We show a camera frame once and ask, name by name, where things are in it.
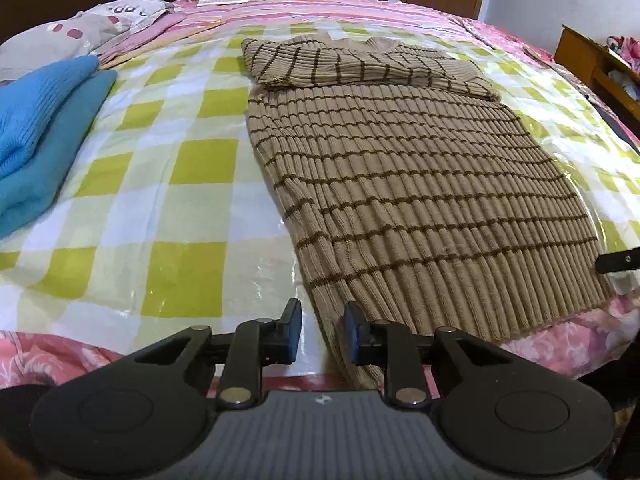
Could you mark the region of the beige brown striped knit sweater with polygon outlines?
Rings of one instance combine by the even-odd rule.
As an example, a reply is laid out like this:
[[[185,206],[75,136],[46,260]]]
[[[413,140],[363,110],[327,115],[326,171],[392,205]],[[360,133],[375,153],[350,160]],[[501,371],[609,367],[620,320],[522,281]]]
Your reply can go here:
[[[248,38],[247,129],[334,358],[342,316],[501,342],[605,306],[570,180],[470,61],[388,38]]]

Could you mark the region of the green white checkered plastic sheet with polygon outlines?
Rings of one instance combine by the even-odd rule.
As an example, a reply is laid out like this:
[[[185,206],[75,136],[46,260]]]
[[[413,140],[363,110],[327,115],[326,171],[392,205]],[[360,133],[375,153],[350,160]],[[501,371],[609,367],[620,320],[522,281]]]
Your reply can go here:
[[[194,324],[303,305],[293,375],[332,374],[246,128],[246,38],[385,37],[475,63],[577,194],[599,252],[639,244],[639,159],[561,76],[448,25],[221,26],[122,66],[55,203],[1,242],[1,382],[59,384]]]

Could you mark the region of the wooden side cabinet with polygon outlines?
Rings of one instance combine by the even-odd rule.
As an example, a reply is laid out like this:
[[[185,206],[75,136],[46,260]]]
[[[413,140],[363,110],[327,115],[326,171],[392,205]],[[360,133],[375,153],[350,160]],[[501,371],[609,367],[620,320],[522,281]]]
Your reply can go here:
[[[626,76],[639,88],[639,74],[589,37],[563,25],[554,59],[567,68],[639,137],[639,100],[633,98],[612,75]]]

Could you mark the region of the pink floral quilt on cabinet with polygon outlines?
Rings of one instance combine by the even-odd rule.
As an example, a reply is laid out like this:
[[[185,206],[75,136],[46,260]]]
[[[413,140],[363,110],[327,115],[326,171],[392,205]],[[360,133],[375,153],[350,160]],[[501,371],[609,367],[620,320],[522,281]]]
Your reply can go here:
[[[631,69],[640,73],[640,41],[632,37],[608,36],[606,45],[615,52],[622,60],[624,60]]]

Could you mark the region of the teal folded garment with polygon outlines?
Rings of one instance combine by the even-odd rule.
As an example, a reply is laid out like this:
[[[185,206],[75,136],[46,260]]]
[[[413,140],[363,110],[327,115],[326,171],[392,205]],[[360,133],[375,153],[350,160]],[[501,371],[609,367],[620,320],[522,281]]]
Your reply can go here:
[[[100,70],[70,92],[29,161],[1,179],[3,237],[37,220],[54,202],[115,80],[114,70]]]

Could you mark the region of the pink striped folded blanket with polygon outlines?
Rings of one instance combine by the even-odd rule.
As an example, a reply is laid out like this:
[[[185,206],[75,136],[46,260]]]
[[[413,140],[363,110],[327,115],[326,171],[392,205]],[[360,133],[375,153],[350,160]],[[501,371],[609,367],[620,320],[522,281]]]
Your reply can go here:
[[[98,55],[100,69],[107,70],[124,64],[139,55],[167,47],[176,41],[204,34],[220,25],[224,19],[206,13],[169,13],[159,18],[153,25],[135,32],[115,47]]]

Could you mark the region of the light blue folded knit garment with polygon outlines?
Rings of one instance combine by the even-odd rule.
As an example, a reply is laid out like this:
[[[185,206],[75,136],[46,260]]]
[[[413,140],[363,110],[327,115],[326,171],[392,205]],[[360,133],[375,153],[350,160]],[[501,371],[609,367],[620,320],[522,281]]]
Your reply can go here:
[[[1,88],[1,177],[32,157],[55,112],[99,67],[95,55],[51,63]]]

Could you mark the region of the grey pillow with pink dots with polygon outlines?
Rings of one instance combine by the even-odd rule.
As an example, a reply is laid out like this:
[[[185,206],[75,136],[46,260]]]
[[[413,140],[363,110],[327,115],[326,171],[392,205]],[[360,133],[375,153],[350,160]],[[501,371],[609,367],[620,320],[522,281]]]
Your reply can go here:
[[[1,79],[17,80],[66,58],[102,55],[171,9],[162,0],[116,0],[25,30],[1,45]]]

